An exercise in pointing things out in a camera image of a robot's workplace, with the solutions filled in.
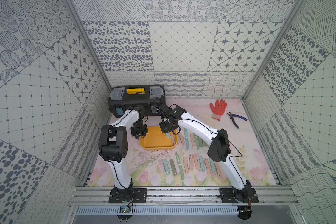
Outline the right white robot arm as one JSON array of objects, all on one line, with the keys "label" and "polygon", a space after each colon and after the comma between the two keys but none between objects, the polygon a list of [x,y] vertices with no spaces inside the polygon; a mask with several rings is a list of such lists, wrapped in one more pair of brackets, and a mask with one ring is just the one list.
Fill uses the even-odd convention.
[{"label": "right white robot arm", "polygon": [[154,98],[153,102],[161,118],[161,131],[168,133],[182,127],[205,141],[209,145],[208,157],[223,166],[223,170],[227,174],[233,193],[235,194],[235,200],[239,203],[250,205],[251,199],[249,194],[251,193],[252,185],[244,177],[233,160],[234,156],[231,154],[231,143],[227,131],[225,129],[217,130],[209,127],[180,106],[172,109],[157,97]]}]

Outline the yellow plastic storage box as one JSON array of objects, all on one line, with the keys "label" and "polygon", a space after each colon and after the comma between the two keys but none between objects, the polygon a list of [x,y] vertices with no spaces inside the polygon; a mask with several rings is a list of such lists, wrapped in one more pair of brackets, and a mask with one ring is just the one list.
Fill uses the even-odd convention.
[{"label": "yellow plastic storage box", "polygon": [[148,127],[145,138],[140,139],[141,147],[146,151],[172,150],[177,145],[177,136],[169,132],[171,139],[161,132],[160,127]]}]

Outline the beige pink knife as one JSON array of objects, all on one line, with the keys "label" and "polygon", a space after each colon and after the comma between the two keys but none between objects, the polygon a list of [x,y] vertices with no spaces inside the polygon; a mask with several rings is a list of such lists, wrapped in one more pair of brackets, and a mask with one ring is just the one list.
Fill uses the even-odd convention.
[{"label": "beige pink knife", "polygon": [[183,157],[183,165],[184,165],[184,171],[185,173],[189,173],[189,165],[188,165],[188,159],[187,157]]}]

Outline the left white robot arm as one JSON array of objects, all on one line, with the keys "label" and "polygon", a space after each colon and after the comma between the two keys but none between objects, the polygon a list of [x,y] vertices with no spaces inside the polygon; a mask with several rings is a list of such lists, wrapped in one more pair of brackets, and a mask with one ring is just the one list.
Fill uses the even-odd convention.
[{"label": "left white robot arm", "polygon": [[130,202],[134,198],[133,181],[127,170],[125,157],[128,153],[128,134],[134,138],[145,138],[147,125],[143,123],[146,109],[143,106],[130,107],[116,122],[101,128],[99,155],[110,166],[114,176],[114,187],[110,193],[111,202]]}]

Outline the long green knife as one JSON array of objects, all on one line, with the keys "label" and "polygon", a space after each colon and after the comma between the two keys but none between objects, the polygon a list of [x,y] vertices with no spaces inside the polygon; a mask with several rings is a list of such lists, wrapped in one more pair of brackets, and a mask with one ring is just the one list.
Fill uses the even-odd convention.
[{"label": "long green knife", "polygon": [[183,170],[183,167],[182,167],[180,156],[179,156],[178,153],[175,153],[175,156],[176,156],[176,160],[177,160],[177,165],[179,167],[179,172],[180,172],[180,175],[181,175],[181,180],[184,180],[184,170]]}]

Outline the long teal knife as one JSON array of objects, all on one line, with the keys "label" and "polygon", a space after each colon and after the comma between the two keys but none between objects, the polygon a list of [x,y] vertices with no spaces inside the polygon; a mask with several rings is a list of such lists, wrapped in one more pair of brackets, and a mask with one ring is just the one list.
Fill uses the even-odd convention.
[{"label": "long teal knife", "polygon": [[185,136],[186,150],[189,150],[189,135],[187,129],[184,129],[184,136]]}]

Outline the green sheath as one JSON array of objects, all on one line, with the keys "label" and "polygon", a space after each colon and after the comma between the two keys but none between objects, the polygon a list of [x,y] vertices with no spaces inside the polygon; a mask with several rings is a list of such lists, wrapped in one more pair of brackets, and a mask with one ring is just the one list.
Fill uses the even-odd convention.
[{"label": "green sheath", "polygon": [[200,137],[198,137],[198,142],[199,142],[200,147],[204,146],[203,140]]}]

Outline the light teal folding knife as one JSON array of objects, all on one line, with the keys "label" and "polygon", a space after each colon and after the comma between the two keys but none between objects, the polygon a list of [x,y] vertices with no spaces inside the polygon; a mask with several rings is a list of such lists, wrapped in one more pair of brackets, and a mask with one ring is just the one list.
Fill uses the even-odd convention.
[{"label": "light teal folding knife", "polygon": [[169,168],[169,165],[168,165],[167,160],[166,160],[166,159],[163,159],[162,162],[163,162],[163,166],[164,166],[165,173],[166,173],[167,175],[169,175],[169,174],[170,174],[170,168]]}]

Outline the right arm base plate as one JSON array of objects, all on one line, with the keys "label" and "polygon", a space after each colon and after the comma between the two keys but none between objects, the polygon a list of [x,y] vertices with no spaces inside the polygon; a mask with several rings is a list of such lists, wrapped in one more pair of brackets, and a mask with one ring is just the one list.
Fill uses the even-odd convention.
[{"label": "right arm base plate", "polygon": [[220,188],[217,196],[222,203],[258,203],[258,195],[254,188],[246,190],[236,190],[234,188]]}]

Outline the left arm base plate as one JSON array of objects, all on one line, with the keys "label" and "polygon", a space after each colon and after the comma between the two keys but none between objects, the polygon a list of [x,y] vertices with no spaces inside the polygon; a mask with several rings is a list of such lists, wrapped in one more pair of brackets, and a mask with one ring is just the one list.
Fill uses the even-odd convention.
[{"label": "left arm base plate", "polygon": [[109,196],[109,203],[145,203],[147,188],[119,189],[114,187]]}]

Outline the pale pink folding knife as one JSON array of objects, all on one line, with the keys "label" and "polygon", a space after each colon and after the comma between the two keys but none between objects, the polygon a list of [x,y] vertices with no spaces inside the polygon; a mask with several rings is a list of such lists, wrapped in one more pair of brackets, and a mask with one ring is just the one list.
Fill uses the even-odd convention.
[{"label": "pale pink folding knife", "polygon": [[185,146],[186,143],[185,143],[185,138],[183,137],[183,135],[182,135],[181,133],[179,133],[179,134],[178,134],[178,137],[179,137],[179,140],[180,140],[181,144],[182,144],[183,146]]}]

